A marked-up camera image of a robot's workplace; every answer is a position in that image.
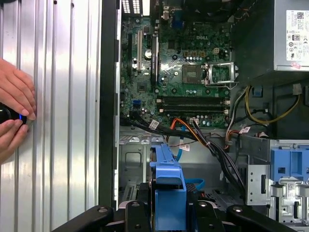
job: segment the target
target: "motherboard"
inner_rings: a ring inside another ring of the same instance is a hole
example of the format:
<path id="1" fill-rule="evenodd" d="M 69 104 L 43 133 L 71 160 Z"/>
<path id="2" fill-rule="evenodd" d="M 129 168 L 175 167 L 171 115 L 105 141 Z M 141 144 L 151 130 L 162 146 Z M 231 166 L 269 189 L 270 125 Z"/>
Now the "motherboard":
<path id="1" fill-rule="evenodd" d="M 208 85 L 207 67 L 230 61 L 229 24 L 187 23 L 180 20 L 181 10 L 168 13 L 156 23 L 147 17 L 122 22 L 122 116 L 138 111 L 167 127 L 180 117 L 202 128 L 226 128 L 230 90 Z M 213 83 L 224 83 L 229 75 L 229 66 L 211 69 Z"/>

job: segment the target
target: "ribbed metal surface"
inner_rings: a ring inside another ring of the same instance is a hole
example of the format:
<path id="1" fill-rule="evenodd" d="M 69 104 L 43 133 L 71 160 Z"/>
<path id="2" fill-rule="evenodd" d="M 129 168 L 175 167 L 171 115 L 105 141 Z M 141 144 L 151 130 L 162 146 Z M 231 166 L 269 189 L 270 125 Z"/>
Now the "ribbed metal surface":
<path id="1" fill-rule="evenodd" d="M 33 76 L 37 120 L 0 178 L 0 231 L 48 232 L 98 203 L 100 0 L 0 7 L 0 57 Z"/>

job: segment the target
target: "human hand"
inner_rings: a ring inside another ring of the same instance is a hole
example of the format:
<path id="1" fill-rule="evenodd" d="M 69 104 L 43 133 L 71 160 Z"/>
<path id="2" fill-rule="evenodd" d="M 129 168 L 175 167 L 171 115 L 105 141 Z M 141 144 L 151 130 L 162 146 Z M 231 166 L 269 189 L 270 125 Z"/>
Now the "human hand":
<path id="1" fill-rule="evenodd" d="M 28 119 L 35 120 L 34 93 L 30 77 L 9 62 L 0 59 L 0 102 Z"/>
<path id="2" fill-rule="evenodd" d="M 28 133 L 21 120 L 7 120 L 0 124 L 0 164 L 4 163 L 20 146 Z"/>

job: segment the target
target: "power supply label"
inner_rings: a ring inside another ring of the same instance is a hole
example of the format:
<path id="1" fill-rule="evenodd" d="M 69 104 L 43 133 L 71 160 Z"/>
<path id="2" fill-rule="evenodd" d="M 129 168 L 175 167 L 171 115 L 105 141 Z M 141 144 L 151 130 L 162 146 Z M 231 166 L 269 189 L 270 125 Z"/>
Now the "power supply label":
<path id="1" fill-rule="evenodd" d="M 309 11 L 286 11 L 286 60 L 309 61 Z"/>

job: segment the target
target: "dell logo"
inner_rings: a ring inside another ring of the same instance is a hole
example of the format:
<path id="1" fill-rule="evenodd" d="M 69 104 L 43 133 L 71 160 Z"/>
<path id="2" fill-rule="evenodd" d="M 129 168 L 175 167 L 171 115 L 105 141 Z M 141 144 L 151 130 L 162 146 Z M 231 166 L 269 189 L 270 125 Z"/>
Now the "dell logo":
<path id="1" fill-rule="evenodd" d="M 204 35 L 197 35 L 197 40 L 206 40 L 207 36 Z"/>

